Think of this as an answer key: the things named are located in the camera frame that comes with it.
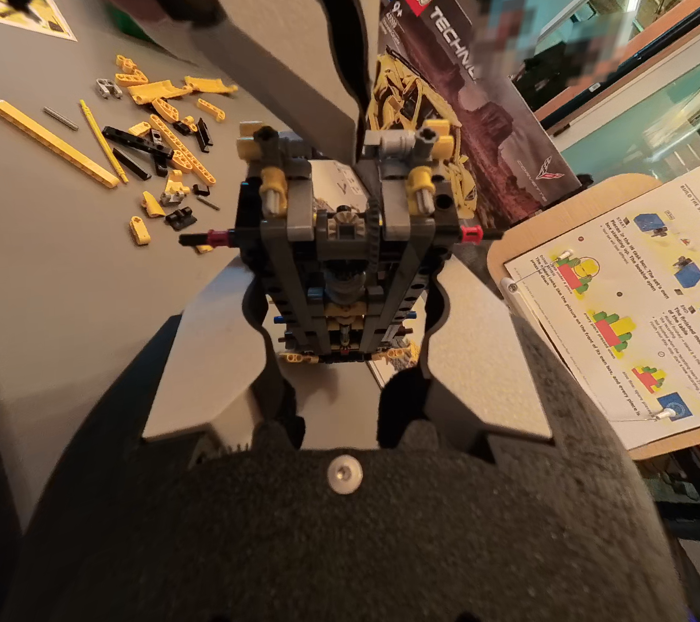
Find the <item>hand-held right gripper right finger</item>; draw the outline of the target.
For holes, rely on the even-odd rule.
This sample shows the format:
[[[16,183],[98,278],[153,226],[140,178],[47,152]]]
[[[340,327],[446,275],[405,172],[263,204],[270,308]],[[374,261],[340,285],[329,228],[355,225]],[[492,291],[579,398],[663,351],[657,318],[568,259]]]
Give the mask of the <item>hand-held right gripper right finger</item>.
[[[416,366],[381,393],[380,447],[397,447],[416,420],[433,425],[448,447],[481,458],[491,457],[495,436],[553,439],[511,312],[455,257],[430,277]]]

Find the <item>partly built toy car model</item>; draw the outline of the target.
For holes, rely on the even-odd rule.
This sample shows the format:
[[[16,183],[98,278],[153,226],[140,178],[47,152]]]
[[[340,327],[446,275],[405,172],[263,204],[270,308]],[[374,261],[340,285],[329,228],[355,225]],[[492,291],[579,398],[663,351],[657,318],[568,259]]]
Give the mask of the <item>partly built toy car model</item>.
[[[240,251],[284,325],[289,363],[366,362],[407,355],[413,308],[455,245],[499,240],[468,225],[447,180],[454,145],[448,123],[417,131],[368,131],[349,174],[366,186],[363,205],[316,206],[312,163],[320,154],[297,134],[240,123],[248,164],[234,227],[181,233],[188,248]]]

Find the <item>pile of yellow body panels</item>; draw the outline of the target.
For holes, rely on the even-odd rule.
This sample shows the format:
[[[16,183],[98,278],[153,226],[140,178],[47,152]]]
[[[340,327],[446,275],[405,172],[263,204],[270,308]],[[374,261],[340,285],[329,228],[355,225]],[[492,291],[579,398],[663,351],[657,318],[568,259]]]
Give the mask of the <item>pile of yellow body panels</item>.
[[[107,189],[116,189],[120,184],[129,182],[126,169],[143,182],[149,180],[151,173],[128,156],[125,150],[147,156],[153,163],[155,173],[165,182],[158,198],[149,191],[142,194],[141,207],[148,218],[162,219],[173,231],[181,232],[197,223],[193,209],[183,205],[189,195],[218,210],[218,206],[211,202],[211,188],[216,184],[216,179],[186,145],[185,138],[195,137],[202,154],[209,153],[214,141],[204,119],[195,119],[192,115],[181,116],[172,101],[197,95],[197,108],[220,124],[226,119],[225,111],[202,95],[232,96],[239,87],[227,84],[221,78],[190,75],[182,79],[181,85],[169,79],[152,82],[132,59],[121,54],[116,56],[116,66],[120,71],[112,80],[96,81],[98,93],[107,99],[122,98],[122,90],[126,89],[135,106],[147,108],[150,112],[148,119],[126,130],[109,125],[101,127],[88,104],[84,100],[78,102],[90,132],[109,161],[109,170],[7,101],[1,101],[1,118]]]

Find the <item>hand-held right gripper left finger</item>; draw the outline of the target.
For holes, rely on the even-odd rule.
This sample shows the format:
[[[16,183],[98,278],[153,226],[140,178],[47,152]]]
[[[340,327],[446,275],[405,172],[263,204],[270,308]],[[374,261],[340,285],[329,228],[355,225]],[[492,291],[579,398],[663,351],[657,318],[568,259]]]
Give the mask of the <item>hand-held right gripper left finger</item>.
[[[265,293],[235,257],[181,315],[144,440],[203,433],[216,446],[242,450],[259,424],[278,420],[300,447],[304,421],[263,329],[267,311]]]

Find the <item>instruction sheet on stand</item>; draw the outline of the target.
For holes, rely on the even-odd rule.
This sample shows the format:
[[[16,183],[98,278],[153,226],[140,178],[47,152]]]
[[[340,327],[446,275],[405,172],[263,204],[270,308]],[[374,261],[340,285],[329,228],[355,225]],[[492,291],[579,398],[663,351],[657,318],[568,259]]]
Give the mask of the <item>instruction sheet on stand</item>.
[[[498,291],[503,294],[511,311],[527,320],[545,345],[570,372],[573,369],[555,347],[552,333],[536,317],[533,304],[525,299],[524,283],[510,278],[506,265],[512,259],[529,254],[538,246],[597,217],[608,215],[614,208],[636,201],[660,186],[661,182],[650,175],[626,173],[613,176],[515,225],[504,233],[501,241],[493,243],[487,254],[489,274],[498,285]]]

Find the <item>printed instruction sheet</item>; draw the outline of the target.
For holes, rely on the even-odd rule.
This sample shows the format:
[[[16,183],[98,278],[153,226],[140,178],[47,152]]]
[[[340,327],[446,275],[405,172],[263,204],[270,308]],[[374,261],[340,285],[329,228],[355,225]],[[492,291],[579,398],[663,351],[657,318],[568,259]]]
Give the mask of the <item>printed instruction sheet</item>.
[[[699,447],[699,169],[508,262],[635,459]]]

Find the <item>toy car set box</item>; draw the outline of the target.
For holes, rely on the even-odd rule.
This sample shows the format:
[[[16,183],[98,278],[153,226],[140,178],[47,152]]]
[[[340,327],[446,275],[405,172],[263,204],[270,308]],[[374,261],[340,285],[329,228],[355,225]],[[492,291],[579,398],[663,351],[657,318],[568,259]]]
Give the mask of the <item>toy car set box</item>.
[[[446,120],[454,143],[441,162],[460,218],[505,229],[583,184],[512,82],[477,67],[475,37],[457,0],[391,0],[367,127],[417,131]]]

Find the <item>open instruction booklet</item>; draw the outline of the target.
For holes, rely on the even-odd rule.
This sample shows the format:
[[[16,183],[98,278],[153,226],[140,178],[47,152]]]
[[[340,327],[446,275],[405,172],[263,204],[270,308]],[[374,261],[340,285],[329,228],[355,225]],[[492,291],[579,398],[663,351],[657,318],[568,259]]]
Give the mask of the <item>open instruction booklet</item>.
[[[311,181],[314,207],[335,212],[338,206],[349,206],[360,213],[367,206],[368,194],[359,177],[348,166],[333,160],[312,160]],[[404,320],[405,329],[412,332],[398,338],[398,345],[407,349],[401,357],[372,359],[368,366],[380,388],[383,388],[398,372],[412,368],[419,359],[425,328],[425,299],[423,292],[412,303],[413,319]]]

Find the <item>yellow printed sheet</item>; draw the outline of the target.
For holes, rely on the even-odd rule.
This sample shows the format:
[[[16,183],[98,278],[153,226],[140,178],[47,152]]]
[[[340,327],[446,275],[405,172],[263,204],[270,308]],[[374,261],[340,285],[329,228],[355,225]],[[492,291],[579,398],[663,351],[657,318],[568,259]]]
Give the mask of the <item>yellow printed sheet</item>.
[[[1,0],[1,24],[54,38],[76,42],[74,32],[54,0],[31,0],[23,11]]]

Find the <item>grey desk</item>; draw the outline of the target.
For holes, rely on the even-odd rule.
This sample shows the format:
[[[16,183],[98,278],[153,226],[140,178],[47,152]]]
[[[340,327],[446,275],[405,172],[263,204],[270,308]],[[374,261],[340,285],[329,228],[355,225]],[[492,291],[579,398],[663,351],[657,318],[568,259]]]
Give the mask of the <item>grey desk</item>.
[[[1,25],[1,99],[109,172],[86,123],[126,129],[130,99],[101,98],[116,55],[150,79],[223,77],[118,32],[100,0],[53,0],[76,41]],[[54,466],[93,406],[172,316],[235,256],[198,254],[157,219],[149,245],[128,228],[154,180],[108,189],[1,120],[1,453],[24,530]]]

